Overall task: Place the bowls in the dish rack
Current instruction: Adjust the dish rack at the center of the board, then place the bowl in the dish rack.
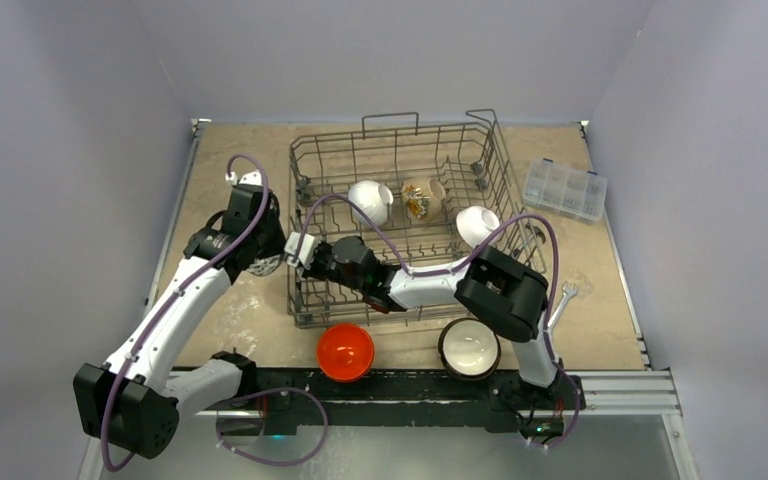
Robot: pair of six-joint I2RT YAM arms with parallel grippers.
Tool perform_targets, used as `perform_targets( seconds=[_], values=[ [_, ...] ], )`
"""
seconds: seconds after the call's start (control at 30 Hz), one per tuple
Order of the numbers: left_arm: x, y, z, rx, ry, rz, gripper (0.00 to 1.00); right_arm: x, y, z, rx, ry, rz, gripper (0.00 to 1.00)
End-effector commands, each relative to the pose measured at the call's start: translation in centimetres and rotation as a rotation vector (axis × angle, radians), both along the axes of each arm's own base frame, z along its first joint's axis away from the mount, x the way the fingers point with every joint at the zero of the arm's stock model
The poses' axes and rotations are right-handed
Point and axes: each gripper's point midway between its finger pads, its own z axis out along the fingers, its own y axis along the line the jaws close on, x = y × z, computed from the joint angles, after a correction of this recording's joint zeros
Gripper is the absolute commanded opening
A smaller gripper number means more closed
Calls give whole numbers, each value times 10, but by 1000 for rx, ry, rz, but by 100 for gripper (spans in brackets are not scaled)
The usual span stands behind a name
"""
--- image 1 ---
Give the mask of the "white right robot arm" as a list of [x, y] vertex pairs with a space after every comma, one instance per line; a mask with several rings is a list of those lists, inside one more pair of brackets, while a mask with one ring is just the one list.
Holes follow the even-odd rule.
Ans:
[[344, 286], [382, 314], [463, 306], [511, 343], [529, 404], [544, 407], [559, 396], [560, 367], [547, 330], [557, 282], [501, 250], [484, 245], [458, 261], [415, 267], [379, 260], [358, 236], [329, 244], [294, 232], [285, 253], [302, 277]]

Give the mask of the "plain white bowl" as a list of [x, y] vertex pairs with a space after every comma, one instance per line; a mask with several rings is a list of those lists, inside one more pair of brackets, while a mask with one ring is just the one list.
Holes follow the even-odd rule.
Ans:
[[354, 183], [349, 189], [348, 198], [371, 220], [368, 222], [351, 208], [352, 217], [364, 227], [371, 227], [372, 224], [383, 225], [389, 219], [394, 203], [391, 190], [386, 185], [372, 180], [360, 180]]

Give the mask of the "orange bowl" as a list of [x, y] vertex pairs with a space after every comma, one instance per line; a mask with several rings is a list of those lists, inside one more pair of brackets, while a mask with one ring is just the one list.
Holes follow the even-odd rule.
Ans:
[[349, 383], [371, 369], [375, 345], [370, 334], [354, 324], [338, 324], [325, 330], [316, 347], [316, 360], [331, 380]]

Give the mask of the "floral patterned bowl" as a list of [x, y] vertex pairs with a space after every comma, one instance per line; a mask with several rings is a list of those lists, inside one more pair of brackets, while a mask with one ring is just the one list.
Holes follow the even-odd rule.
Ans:
[[281, 254], [256, 259], [246, 269], [246, 272], [256, 277], [267, 277], [273, 274], [283, 263], [284, 260]]

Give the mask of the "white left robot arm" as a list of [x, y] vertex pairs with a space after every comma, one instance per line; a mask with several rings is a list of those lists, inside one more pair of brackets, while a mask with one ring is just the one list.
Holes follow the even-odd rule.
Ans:
[[213, 304], [241, 273], [271, 274], [285, 241], [275, 194], [260, 185], [233, 187], [227, 208], [190, 237], [173, 279], [134, 333], [101, 365], [76, 373], [83, 431], [152, 459], [200, 410], [223, 400], [235, 409], [252, 405], [256, 365], [241, 354], [219, 352], [181, 377], [170, 373]]

